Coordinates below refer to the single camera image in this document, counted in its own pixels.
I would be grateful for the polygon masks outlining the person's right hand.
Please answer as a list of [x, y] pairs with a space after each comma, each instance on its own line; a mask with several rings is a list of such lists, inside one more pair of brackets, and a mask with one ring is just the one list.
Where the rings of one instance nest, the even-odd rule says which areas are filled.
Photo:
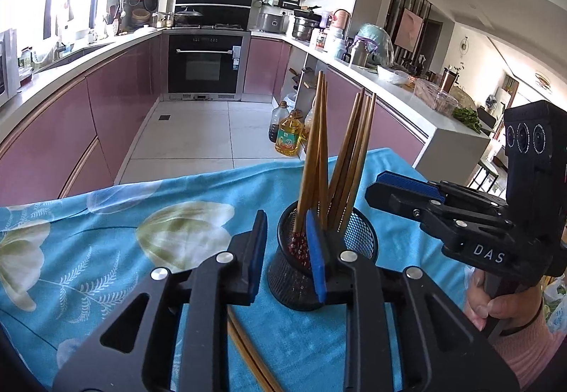
[[542, 292], [533, 286], [522, 292], [491, 298], [484, 292], [485, 272], [476, 269], [466, 292], [464, 313], [481, 331], [489, 317], [507, 321], [506, 330], [525, 326], [539, 313]]

